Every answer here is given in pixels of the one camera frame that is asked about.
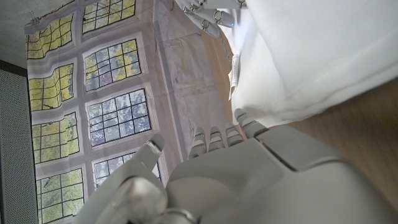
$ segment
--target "grid window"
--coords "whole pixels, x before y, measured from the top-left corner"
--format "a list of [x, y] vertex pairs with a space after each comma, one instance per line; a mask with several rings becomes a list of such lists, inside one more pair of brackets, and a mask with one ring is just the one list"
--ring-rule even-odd
[[29, 80], [32, 111], [54, 109], [73, 97], [73, 64], [56, 68], [47, 78]]
[[81, 169], [36, 180], [39, 224], [76, 215], [84, 204]]
[[136, 40], [99, 50], [85, 58], [86, 91], [141, 73]]
[[85, 7], [83, 33], [134, 15], [136, 0], [101, 0]]
[[32, 125], [35, 164], [80, 151], [75, 112], [60, 121]]
[[[94, 178], [95, 178], [95, 187], [99, 187], [104, 180], [113, 173], [119, 166], [123, 165], [126, 161], [131, 159], [132, 155], [134, 154], [126, 154], [124, 156], [119, 156], [113, 159], [108, 159], [103, 162], [97, 162], [94, 164]], [[159, 172], [159, 166], [156, 163], [154, 169], [152, 170], [152, 173], [155, 174], [155, 176], [161, 181], [162, 179], [160, 178], [160, 172]]]
[[27, 58], [44, 58], [49, 50], [57, 49], [72, 40], [73, 14], [56, 19], [42, 31], [26, 35]]
[[144, 89], [91, 105], [87, 110], [92, 146], [151, 129]]

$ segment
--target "white cloth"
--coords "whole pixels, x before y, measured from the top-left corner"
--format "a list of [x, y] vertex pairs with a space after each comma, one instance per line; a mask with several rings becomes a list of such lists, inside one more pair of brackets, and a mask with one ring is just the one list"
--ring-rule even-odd
[[397, 1], [246, 2], [221, 28], [241, 55], [233, 110], [285, 124], [397, 77]]

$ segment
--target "backdrop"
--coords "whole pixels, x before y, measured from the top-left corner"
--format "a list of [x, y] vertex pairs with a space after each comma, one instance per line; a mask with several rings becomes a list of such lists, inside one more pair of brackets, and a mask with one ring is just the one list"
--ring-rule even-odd
[[171, 1], [76, 0], [25, 27], [39, 223], [70, 223], [153, 134], [160, 181], [195, 126], [226, 118], [200, 37]]

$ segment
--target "window pane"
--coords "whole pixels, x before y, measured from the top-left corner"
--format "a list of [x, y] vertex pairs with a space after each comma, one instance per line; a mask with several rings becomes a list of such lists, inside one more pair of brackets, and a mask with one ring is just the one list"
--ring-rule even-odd
[[123, 158], [117, 157], [115, 159], [111, 159], [108, 162], [109, 164], [109, 172], [112, 174], [119, 166], [123, 164]]
[[38, 180], [37, 185], [47, 191], [37, 192], [39, 223], [76, 215], [84, 204], [81, 169]]
[[81, 169], [61, 174], [61, 182], [62, 182], [62, 187], [83, 182], [83, 177], [81, 176]]
[[122, 108], [126, 108], [130, 106], [130, 98], [128, 94], [125, 94], [123, 96], [116, 97], [116, 106], [118, 107], [118, 110]]
[[62, 201], [83, 197], [83, 184], [75, 184], [62, 189]]
[[115, 124], [118, 124], [118, 118], [112, 118], [112, 119], [109, 119], [107, 121], [104, 121], [104, 127], [105, 128], [110, 127], [110, 126], [114, 126]]
[[80, 151], [76, 114], [64, 116], [60, 121], [32, 126], [35, 163], [47, 162]]
[[150, 129], [148, 117], [138, 118], [134, 120], [134, 127], [136, 132], [146, 131]]
[[84, 204], [83, 199], [72, 200], [63, 203], [63, 215], [76, 215]]
[[132, 119], [131, 117], [131, 108], [124, 108], [118, 111], [119, 122], [125, 122]]
[[94, 171], [95, 171], [96, 178], [108, 176], [109, 175], [108, 162], [105, 161], [105, 162], [101, 162], [99, 164], [95, 164]]
[[91, 106], [87, 107], [87, 109], [88, 109], [88, 114], [89, 114], [90, 118], [94, 118], [99, 115], [102, 115], [101, 103], [91, 105]]
[[60, 176], [56, 175], [54, 177], [42, 179], [43, 193], [49, 192], [51, 190], [59, 189], [61, 187]]
[[43, 209], [43, 223], [62, 218], [62, 205], [54, 205]]
[[104, 117], [104, 121], [106, 121], [106, 120], [109, 120], [109, 119], [112, 119], [112, 118], [116, 118], [117, 116], [118, 116], [118, 113], [117, 112], [113, 112], [113, 113], [110, 113], [110, 114], [106, 114], [103, 117]]
[[105, 142], [104, 130], [91, 133], [91, 145], [96, 146]]
[[150, 130], [144, 89], [88, 106], [87, 110], [92, 146]]
[[132, 121], [121, 123], [120, 125], [120, 136], [125, 137], [134, 134], [134, 124]]
[[96, 90], [140, 73], [139, 54], [135, 39], [101, 49], [85, 58], [86, 91]]
[[43, 208], [61, 203], [61, 190], [53, 190], [42, 194]]
[[132, 109], [132, 116], [134, 118], [139, 118], [148, 114], [146, 103], [141, 103], [136, 106], [132, 106], [131, 109]]
[[114, 102], [114, 99], [102, 103], [102, 109], [104, 114], [116, 111], [116, 104]]
[[119, 127], [113, 126], [110, 128], [105, 128], [105, 140], [112, 141], [119, 138]]
[[112, 83], [112, 73], [107, 72], [99, 77], [99, 85], [105, 86], [107, 84]]
[[87, 87], [86, 87], [87, 91], [96, 90], [100, 87], [100, 80], [98, 77], [92, 78], [92, 79], [87, 80], [86, 84], [87, 84]]
[[144, 90], [138, 90], [130, 93], [130, 100], [132, 105], [136, 105], [145, 101]]

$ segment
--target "ceiling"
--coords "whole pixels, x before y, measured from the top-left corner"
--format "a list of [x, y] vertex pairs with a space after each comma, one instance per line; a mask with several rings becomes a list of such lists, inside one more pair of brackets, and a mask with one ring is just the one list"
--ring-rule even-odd
[[0, 60], [26, 68], [24, 26], [30, 23], [33, 11], [41, 17], [71, 0], [1, 0]]

